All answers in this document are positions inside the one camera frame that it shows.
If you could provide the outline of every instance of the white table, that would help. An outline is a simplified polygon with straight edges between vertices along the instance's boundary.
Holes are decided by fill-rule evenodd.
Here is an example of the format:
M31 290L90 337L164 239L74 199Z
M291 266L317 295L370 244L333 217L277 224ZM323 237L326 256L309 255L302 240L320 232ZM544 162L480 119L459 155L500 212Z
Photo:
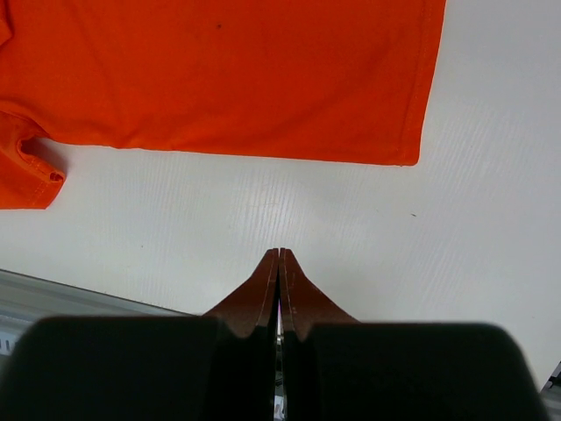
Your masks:
M414 168L49 145L67 182L0 212L0 268L193 313L268 247L364 320L485 321L561 359L561 2L449 0Z

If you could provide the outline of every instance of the white surface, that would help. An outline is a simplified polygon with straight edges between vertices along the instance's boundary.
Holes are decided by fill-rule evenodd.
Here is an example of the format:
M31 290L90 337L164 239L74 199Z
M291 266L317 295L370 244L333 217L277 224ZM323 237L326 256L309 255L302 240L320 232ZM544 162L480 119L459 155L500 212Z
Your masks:
M203 312L286 246L357 318L505 327L543 384L561 359L560 18L559 0L449 0L414 168L54 146L64 189L0 212L0 267Z

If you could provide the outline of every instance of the orange cloth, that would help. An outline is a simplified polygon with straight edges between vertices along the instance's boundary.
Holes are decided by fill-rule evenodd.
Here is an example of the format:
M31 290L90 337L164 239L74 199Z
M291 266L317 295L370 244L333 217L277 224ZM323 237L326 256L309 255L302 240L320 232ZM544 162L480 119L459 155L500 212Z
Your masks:
M414 165L444 0L0 0L0 208L73 145Z

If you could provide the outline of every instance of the red fabric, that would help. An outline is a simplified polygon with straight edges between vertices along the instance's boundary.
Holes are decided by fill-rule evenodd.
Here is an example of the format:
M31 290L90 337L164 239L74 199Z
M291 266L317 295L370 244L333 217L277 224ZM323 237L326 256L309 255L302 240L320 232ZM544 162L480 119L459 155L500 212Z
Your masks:
M443 15L444 0L0 0L0 207L46 207L61 186L21 153L33 136L413 165Z

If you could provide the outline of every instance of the shirt sleeve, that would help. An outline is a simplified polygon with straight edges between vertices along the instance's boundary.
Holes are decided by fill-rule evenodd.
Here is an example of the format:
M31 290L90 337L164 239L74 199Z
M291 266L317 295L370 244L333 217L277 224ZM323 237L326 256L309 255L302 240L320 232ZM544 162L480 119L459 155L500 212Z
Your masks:
M22 148L45 136L33 122L0 112L0 209L45 209L59 193L64 174Z

